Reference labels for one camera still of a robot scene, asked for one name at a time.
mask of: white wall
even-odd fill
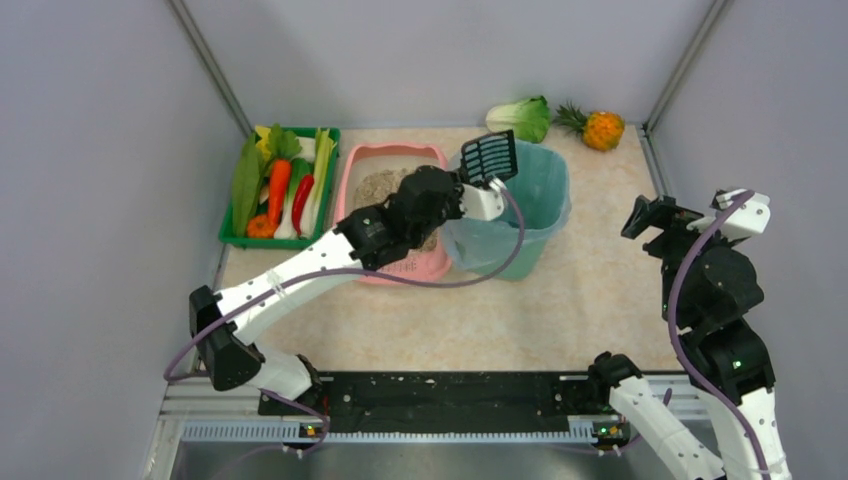
[[[0,478],[138,478],[240,134],[167,6],[0,3]]]
[[[188,0],[255,123],[482,124],[544,94],[643,121],[709,0]]]
[[[838,0],[735,2],[656,135],[687,206],[728,185],[772,197],[768,230],[742,248],[766,293],[748,318],[769,346],[799,479],[846,470],[846,20]]]

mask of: teal trash bin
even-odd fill
[[[558,153],[530,142],[516,140],[518,174],[506,181],[524,215],[524,243],[509,267],[498,274],[506,280],[521,280],[533,271],[545,244],[565,226],[571,212],[568,168]],[[450,169],[459,167],[459,156]],[[445,223],[441,232],[445,250],[454,265],[481,275],[501,266],[518,241],[515,211],[507,208],[496,220],[485,222],[463,218]]]

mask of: black slotted scoop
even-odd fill
[[[462,183],[485,188],[492,178],[505,182],[518,173],[515,135],[512,130],[494,132],[469,140],[460,148]]]

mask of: pineapple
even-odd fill
[[[624,133],[624,120],[612,112],[591,112],[587,117],[580,108],[568,102],[557,109],[554,123],[580,135],[589,148],[606,152],[618,146]]]

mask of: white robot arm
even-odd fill
[[[743,190],[719,191],[713,206],[728,208]],[[747,257],[732,247],[765,230],[769,198],[754,194],[721,225],[686,272],[678,300],[678,323],[687,358],[732,402],[753,427],[768,464],[761,471],[748,434],[734,412],[705,391],[695,379],[718,440],[719,459],[701,444],[668,409],[650,394],[641,372],[624,355],[599,356],[590,378],[608,395],[610,406],[625,415],[679,480],[771,480],[792,478],[774,412],[774,372],[768,351],[742,315],[763,300],[756,272]],[[671,285],[682,259],[715,217],[680,208],[671,197],[636,200],[622,236],[636,238],[648,226],[663,232],[644,250],[662,259],[663,318]]]
[[[500,185],[503,184],[498,180],[493,181],[488,189],[463,185],[459,204],[462,216],[478,220],[497,218],[505,208],[504,198],[498,193]],[[377,224],[377,219],[369,219],[368,217],[360,219],[355,214],[352,214],[349,218],[355,218],[357,222],[368,221],[371,225]],[[289,312],[328,290],[362,276],[361,274],[332,275],[306,280],[289,287],[280,287],[286,279],[316,270],[363,269],[369,266],[363,265],[363,258],[354,255],[357,249],[345,236],[345,224],[340,223],[339,225],[338,228],[328,231],[309,248],[291,259],[271,268],[258,277],[218,292],[218,308],[222,315],[235,310],[246,301],[268,290],[276,292],[275,295],[259,305],[234,318],[233,325],[235,328],[232,333],[236,339],[244,345],[251,345],[256,342],[262,332]],[[379,266],[382,265],[375,264],[369,267]],[[293,400],[313,385],[314,375],[310,374],[307,365],[308,363],[302,357],[271,352],[265,355],[262,368],[246,384],[277,392],[282,397]]]
[[[220,325],[195,339],[213,388],[251,385],[284,399],[300,398],[320,386],[317,372],[303,356],[261,353],[255,342],[262,332],[322,293],[405,258],[447,220],[499,217],[506,208],[503,181],[518,171],[512,131],[466,142],[461,153],[457,170],[419,167],[383,203],[354,210],[264,274],[217,293],[206,286],[192,292],[192,336]],[[224,317],[229,321],[222,323]]]

